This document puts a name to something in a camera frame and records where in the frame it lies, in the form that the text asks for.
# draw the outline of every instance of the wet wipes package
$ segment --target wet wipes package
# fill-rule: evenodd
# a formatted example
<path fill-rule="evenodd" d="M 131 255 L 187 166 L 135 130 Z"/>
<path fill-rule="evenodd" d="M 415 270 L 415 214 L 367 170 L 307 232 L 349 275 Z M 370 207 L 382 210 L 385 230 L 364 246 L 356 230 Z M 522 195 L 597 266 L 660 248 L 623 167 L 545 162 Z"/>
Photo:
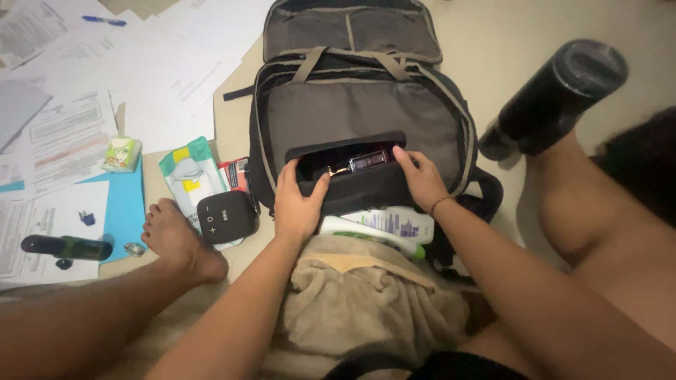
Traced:
<path fill-rule="evenodd" d="M 178 208 L 201 233 L 197 217 L 199 201 L 230 190 L 218 174 L 207 139 L 199 137 L 188 145 L 173 150 L 160 160 L 159 165 Z M 241 241 L 242 239 L 219 244 L 216 249 L 222 250 L 240 244 Z"/>

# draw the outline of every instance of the black shorts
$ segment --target black shorts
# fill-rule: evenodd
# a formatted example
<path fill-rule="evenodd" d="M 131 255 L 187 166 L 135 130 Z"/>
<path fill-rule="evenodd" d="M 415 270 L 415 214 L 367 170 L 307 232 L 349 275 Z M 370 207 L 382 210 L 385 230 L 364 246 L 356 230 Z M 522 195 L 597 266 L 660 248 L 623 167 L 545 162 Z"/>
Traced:
<path fill-rule="evenodd" d="M 386 353 L 353 354 L 340 362 L 323 380 L 356 380 L 362 375 L 382 369 L 411 371 L 408 380 L 528 380 L 515 370 L 482 356 L 467 352 L 436 352 L 414 368 L 397 356 Z"/>
<path fill-rule="evenodd" d="M 527 380 L 528 378 L 506 365 L 483 356 L 454 351 L 436 352 L 430 355 L 425 364 L 413 371 L 408 379 Z"/>

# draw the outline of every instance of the beige towel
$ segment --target beige towel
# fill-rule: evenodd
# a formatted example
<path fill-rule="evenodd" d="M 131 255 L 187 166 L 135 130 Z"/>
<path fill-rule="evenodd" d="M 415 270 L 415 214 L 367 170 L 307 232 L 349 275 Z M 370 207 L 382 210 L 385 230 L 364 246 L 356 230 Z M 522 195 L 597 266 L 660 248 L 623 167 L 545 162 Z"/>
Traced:
<path fill-rule="evenodd" d="M 458 292 L 440 290 L 399 252 L 353 237 L 314 237 L 283 304 L 288 344 L 273 350 L 264 369 L 269 377 L 319 378 L 355 350 L 421 364 L 466 338 L 468 314 Z"/>

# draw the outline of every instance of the white bottle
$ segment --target white bottle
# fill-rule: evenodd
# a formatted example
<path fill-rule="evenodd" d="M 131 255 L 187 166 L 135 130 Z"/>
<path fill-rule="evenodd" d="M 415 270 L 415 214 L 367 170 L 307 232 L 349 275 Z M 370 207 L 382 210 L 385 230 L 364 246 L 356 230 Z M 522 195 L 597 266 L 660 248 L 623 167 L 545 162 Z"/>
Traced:
<path fill-rule="evenodd" d="M 419 214 L 413 207 L 390 206 L 384 210 L 357 211 L 341 215 L 341 218 L 393 233 L 419 244 L 428 244 L 434 239 L 434 219 L 427 214 Z"/>
<path fill-rule="evenodd" d="M 425 258 L 425 249 L 413 240 L 352 222 L 338 216 L 325 216 L 319 227 L 319 235 L 342 235 L 376 241 L 392 247 L 413 260 Z"/>

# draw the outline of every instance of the pen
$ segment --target pen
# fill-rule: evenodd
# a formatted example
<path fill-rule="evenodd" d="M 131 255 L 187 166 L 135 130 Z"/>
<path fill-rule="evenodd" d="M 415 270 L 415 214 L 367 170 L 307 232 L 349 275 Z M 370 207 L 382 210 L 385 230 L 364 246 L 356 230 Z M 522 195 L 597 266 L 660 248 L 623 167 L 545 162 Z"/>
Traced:
<path fill-rule="evenodd" d="M 101 17 L 96 17 L 96 16 L 83 16 L 83 20 L 86 21 L 92 21 L 92 22 L 107 22 L 108 24 L 115 25 L 115 26 L 125 26 L 126 21 L 122 20 L 113 20 L 110 18 L 101 18 Z"/>

